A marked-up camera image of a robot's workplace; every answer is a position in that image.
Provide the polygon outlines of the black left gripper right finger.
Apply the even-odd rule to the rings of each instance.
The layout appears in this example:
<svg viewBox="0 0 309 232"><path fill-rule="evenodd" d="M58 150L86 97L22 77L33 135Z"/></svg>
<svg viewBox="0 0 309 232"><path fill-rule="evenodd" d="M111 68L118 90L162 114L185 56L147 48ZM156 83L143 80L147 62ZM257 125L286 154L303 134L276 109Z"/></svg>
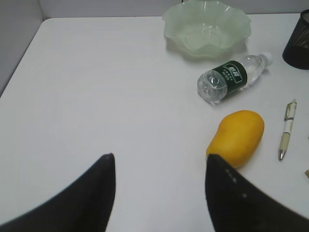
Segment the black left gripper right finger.
<svg viewBox="0 0 309 232"><path fill-rule="evenodd" d="M272 199L217 154L207 158L205 195L217 232L307 232L309 220Z"/></svg>

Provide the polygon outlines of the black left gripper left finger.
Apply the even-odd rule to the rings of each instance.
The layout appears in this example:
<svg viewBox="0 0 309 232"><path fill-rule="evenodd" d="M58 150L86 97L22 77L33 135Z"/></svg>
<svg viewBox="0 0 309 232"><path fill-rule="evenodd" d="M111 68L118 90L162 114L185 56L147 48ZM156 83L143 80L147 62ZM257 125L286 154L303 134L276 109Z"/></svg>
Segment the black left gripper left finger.
<svg viewBox="0 0 309 232"><path fill-rule="evenodd" d="M101 156L84 174L37 208L1 225L2 232L104 232L115 199L115 159Z"/></svg>

